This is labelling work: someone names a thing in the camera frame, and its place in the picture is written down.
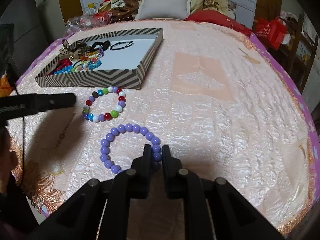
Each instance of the metal screw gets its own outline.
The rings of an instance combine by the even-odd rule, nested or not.
[[[99,183],[98,179],[90,179],[88,181],[88,184],[89,184],[90,187],[94,187],[94,186],[98,185],[98,183]]]
[[[135,169],[128,169],[127,171],[126,171],[126,173],[129,175],[129,176],[133,176],[134,174],[136,174],[136,170]]]
[[[184,169],[184,168],[180,169],[178,172],[182,176],[185,176],[185,175],[187,175],[189,173],[189,171],[187,169]]]
[[[224,178],[216,178],[216,182],[219,185],[225,185],[227,183],[227,181]]]

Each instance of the hand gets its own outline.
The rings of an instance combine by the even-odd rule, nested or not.
[[[6,128],[0,128],[0,193],[7,192],[10,171],[18,165],[15,152],[10,151],[10,135]]]

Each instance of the bedspread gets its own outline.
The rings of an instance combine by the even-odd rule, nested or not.
[[[319,145],[310,113],[286,72],[254,35],[249,40],[209,23],[118,23],[78,32],[68,41],[132,28],[163,28],[164,40],[142,89],[125,90],[127,106],[116,119],[97,124],[83,119],[92,88],[37,85],[35,76],[58,53],[59,42],[20,80],[20,93],[77,95],[74,108],[25,118],[24,188],[33,204],[50,214],[89,179],[113,178],[100,161],[100,140],[111,127],[129,122],[148,127],[200,177],[225,177],[282,234],[290,232],[319,197]],[[101,97],[94,111],[109,111],[116,101]],[[9,132],[20,154],[14,172],[19,180],[20,119],[10,121]],[[110,157],[127,169],[144,143],[137,134],[120,135]],[[131,202],[128,239],[184,239],[182,202],[165,198],[161,171],[151,183],[147,201]]]

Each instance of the striped box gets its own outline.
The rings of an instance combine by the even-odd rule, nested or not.
[[[90,36],[79,41],[88,42],[103,38],[126,36],[126,35],[157,35],[153,44],[146,52],[136,69],[112,69],[112,70],[88,70],[73,73],[64,73],[57,75],[48,75],[59,60],[56,56],[44,69],[36,76],[35,80],[40,87],[107,87],[117,86],[121,88],[140,89],[142,81],[148,71],[152,59],[163,39],[163,29],[147,28],[147,29],[131,29],[114,31],[109,33],[101,33],[99,35]]]

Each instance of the red pillow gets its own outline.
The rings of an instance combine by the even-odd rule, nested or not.
[[[234,19],[231,19],[228,16],[225,16],[222,13],[219,13],[214,10],[200,10],[196,11],[194,14],[191,14],[188,18],[184,19],[185,21],[195,21],[195,22],[208,22],[214,23],[217,25],[225,26],[230,29],[233,29],[237,32],[243,33],[244,35],[250,36],[251,30],[247,27],[244,27],[242,24],[237,23]]]

